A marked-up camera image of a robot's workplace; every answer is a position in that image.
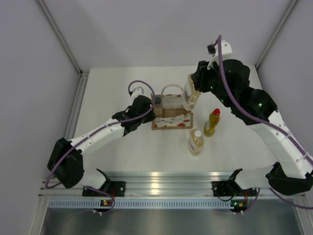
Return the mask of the yellow bottle with red cap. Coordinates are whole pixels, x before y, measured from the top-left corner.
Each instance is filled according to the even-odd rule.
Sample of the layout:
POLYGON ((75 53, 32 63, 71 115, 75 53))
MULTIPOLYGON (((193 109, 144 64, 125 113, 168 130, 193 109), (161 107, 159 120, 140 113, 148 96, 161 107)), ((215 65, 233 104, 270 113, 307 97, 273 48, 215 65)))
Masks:
POLYGON ((215 128, 220 121, 220 109, 216 108, 213 112, 210 113, 208 121, 204 125, 204 135, 211 137, 215 133, 215 128))

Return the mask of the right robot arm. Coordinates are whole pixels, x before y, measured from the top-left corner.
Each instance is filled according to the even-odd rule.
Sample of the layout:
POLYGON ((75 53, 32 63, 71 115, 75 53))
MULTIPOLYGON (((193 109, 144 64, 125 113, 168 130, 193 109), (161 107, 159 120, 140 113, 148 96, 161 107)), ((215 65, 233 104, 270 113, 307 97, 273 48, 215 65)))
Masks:
POLYGON ((190 75, 191 89, 211 92, 263 140, 276 158, 274 164, 266 167, 235 170, 227 181, 228 190, 240 194, 248 188, 272 188, 283 195, 311 190, 312 160, 285 125, 276 103, 266 91, 250 86, 248 66, 236 59, 225 60, 223 66, 228 88, 239 108, 228 96, 217 62, 198 63, 197 70, 190 75))

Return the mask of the burlap watermelon canvas bag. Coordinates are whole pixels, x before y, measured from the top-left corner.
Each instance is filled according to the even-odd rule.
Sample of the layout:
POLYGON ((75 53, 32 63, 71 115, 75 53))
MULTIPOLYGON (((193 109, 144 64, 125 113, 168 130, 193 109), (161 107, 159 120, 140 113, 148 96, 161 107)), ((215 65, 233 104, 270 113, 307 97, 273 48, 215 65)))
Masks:
POLYGON ((182 103, 183 88, 178 84, 169 84, 162 88, 162 109, 154 109, 156 118, 152 121, 152 130, 192 129, 193 113, 185 110, 182 103), (165 94, 169 87, 180 89, 179 94, 165 94))

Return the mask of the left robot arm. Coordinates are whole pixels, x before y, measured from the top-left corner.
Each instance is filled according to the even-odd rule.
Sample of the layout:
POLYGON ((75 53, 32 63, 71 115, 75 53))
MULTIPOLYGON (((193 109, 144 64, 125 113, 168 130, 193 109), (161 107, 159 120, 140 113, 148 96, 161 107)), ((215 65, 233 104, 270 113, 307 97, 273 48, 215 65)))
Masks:
POLYGON ((59 139, 47 164, 51 175, 65 188, 87 186, 101 196, 108 194, 111 189, 109 177, 100 169, 88 169, 87 160, 111 141, 154 120, 153 105, 152 99, 139 95, 126 110, 114 114, 98 128, 74 139, 59 139))

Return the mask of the amber bottle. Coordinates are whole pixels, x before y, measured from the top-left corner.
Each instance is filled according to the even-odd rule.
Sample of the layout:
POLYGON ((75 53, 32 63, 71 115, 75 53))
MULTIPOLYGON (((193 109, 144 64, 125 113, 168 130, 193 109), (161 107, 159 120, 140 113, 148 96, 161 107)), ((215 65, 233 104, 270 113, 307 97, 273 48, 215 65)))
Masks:
POLYGON ((199 155, 203 145, 204 138, 202 132, 198 129, 192 129, 188 139, 188 149, 191 154, 194 156, 199 155))
POLYGON ((182 103, 185 110, 192 111, 202 92, 195 89, 191 74, 188 75, 182 92, 182 103))

